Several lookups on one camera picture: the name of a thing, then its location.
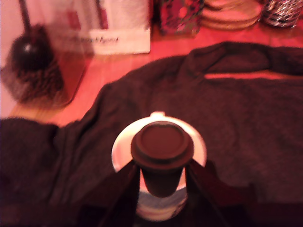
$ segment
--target wooden plate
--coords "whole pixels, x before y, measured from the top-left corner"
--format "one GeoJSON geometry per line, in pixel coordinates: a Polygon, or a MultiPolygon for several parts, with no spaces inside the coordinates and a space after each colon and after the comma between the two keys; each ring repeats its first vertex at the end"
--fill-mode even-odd
{"type": "Polygon", "coordinates": [[[241,4],[243,0],[205,0],[205,5],[216,10],[226,9],[241,4]]]}
{"type": "Polygon", "coordinates": [[[221,30],[237,30],[237,29],[244,29],[256,23],[259,17],[256,17],[252,20],[244,21],[244,22],[230,22],[230,23],[220,23],[217,21],[211,21],[207,19],[201,20],[201,25],[221,29],[221,30]]]}
{"type": "Polygon", "coordinates": [[[236,5],[232,9],[212,10],[204,7],[202,11],[203,19],[218,23],[252,23],[261,14],[262,7],[255,0],[245,0],[242,4],[236,5]]]}

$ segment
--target wooden table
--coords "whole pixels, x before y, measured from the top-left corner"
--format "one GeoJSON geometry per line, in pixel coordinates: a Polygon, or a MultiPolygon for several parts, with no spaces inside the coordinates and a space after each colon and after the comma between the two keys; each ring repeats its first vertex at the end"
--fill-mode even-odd
{"type": "MultiPolygon", "coordinates": [[[[57,109],[28,108],[17,105],[11,117],[24,117],[60,126],[81,119],[90,109],[99,90],[127,72],[137,69],[153,60],[180,54],[188,54],[195,48],[210,46],[223,41],[253,42],[270,46],[292,46],[303,48],[303,19],[294,29],[280,29],[262,23],[241,31],[220,31],[202,27],[195,36],[161,36],[154,28],[149,54],[90,56],[87,58],[87,71],[74,100],[67,106],[57,109]]],[[[288,75],[263,71],[249,74],[217,74],[208,77],[235,78],[288,78],[288,75]]]]}

